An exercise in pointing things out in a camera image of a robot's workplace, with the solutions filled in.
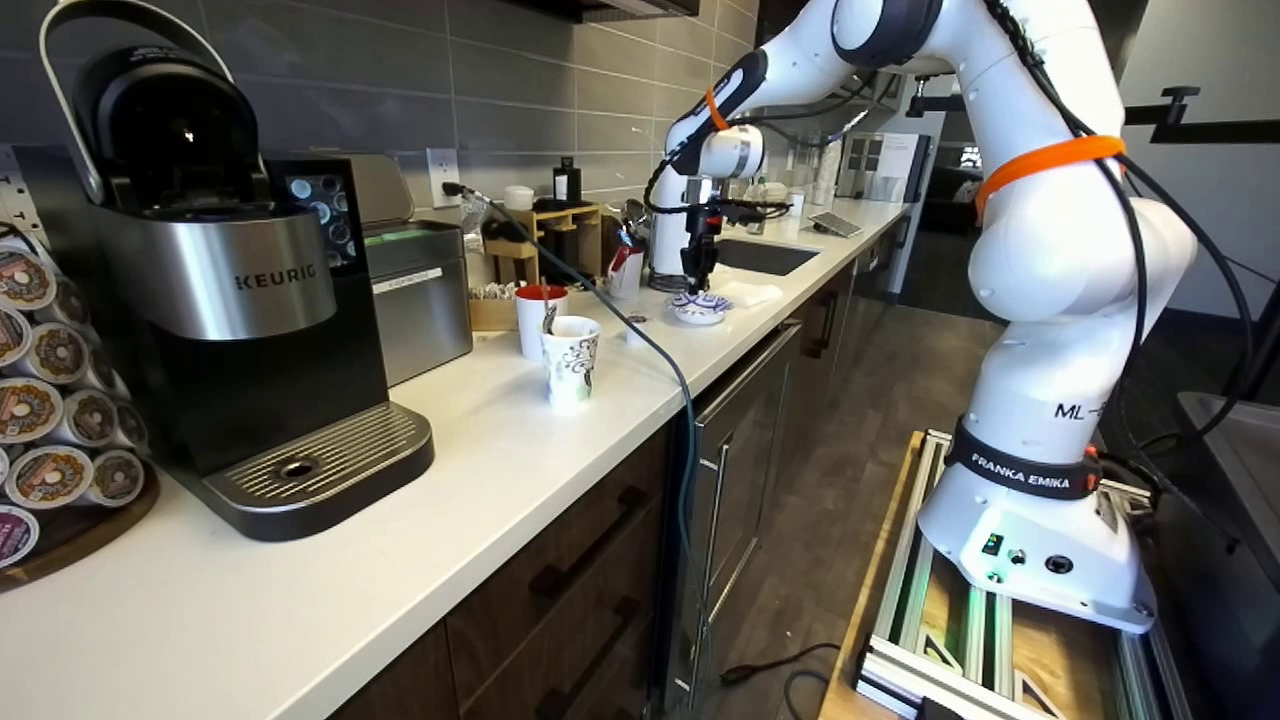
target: wooden floor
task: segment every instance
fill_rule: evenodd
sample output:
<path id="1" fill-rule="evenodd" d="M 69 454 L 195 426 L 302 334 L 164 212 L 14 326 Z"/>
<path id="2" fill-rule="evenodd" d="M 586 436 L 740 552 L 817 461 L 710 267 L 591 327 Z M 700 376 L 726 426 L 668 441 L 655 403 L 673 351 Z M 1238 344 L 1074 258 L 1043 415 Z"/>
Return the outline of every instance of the wooden floor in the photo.
<path id="1" fill-rule="evenodd" d="M 832 394 L 828 422 L 813 429 L 819 441 L 785 464 L 785 491 L 752 559 L 761 581 L 752 625 L 730 639 L 730 664 L 839 646 L 904 443 L 910 429 L 957 426 L 995 334 L 993 320 L 882 309 L 857 374 Z M 789 720 L 789 675 L 797 670 L 828 672 L 832 662 L 832 653 L 813 653 L 802 664 L 761 672 L 719 698 L 719 717 Z M 817 717 L 817 682 L 800 675 L 793 698 L 800 717 Z"/>

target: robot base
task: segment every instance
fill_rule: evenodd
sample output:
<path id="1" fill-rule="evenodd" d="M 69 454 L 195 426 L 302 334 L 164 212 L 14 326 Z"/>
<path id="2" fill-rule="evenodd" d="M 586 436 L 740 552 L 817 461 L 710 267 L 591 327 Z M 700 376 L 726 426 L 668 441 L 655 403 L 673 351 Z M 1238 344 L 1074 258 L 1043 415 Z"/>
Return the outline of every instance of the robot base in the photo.
<path id="1" fill-rule="evenodd" d="M 1156 622 L 1129 518 L 1109 491 L 1040 499 L 951 464 L 919 512 L 919 533 L 985 592 L 1133 636 Z"/>

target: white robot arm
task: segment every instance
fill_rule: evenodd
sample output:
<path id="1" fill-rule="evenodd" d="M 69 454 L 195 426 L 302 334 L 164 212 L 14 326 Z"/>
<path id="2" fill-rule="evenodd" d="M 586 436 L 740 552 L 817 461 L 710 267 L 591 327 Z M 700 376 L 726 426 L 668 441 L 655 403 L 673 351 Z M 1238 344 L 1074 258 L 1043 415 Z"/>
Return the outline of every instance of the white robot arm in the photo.
<path id="1" fill-rule="evenodd" d="M 1122 106 L 1088 0 L 807 0 L 673 124 L 668 176 L 752 176 L 763 149 L 740 117 L 807 106 L 849 64 L 919 61 L 957 73 L 993 168 L 967 282 L 1009 320 L 919 533 L 975 587 L 1143 634 L 1139 552 L 1084 456 L 1195 240 L 1118 184 Z"/>

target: gray tile wall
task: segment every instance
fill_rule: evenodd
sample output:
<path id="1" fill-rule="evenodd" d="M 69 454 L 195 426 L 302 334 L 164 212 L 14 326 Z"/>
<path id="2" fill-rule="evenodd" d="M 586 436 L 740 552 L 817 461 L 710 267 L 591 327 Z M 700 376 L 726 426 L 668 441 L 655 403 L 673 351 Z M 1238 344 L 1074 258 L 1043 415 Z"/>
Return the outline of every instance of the gray tile wall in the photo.
<path id="1" fill-rule="evenodd" d="M 58 145 L 37 30 L 52 0 L 4 0 L 0 145 Z M 700 16 L 569 24 L 506 0 L 157 0 L 200 30 L 248 91 L 263 149 L 456 149 L 484 192 L 547 190 L 575 158 L 591 201 L 635 196 L 658 136 L 752 48 L 761 0 Z M 109 24 L 54 34 L 54 61 Z"/>

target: bottle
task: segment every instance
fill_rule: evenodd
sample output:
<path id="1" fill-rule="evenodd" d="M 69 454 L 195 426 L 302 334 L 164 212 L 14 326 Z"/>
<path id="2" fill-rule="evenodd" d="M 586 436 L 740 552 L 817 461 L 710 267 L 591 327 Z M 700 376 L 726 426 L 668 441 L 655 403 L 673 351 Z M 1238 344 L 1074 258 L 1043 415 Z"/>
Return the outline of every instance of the bottle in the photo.
<path id="1" fill-rule="evenodd" d="M 550 201 L 581 203 L 585 201 L 585 173 L 570 164 L 570 158 L 561 158 L 550 168 Z"/>

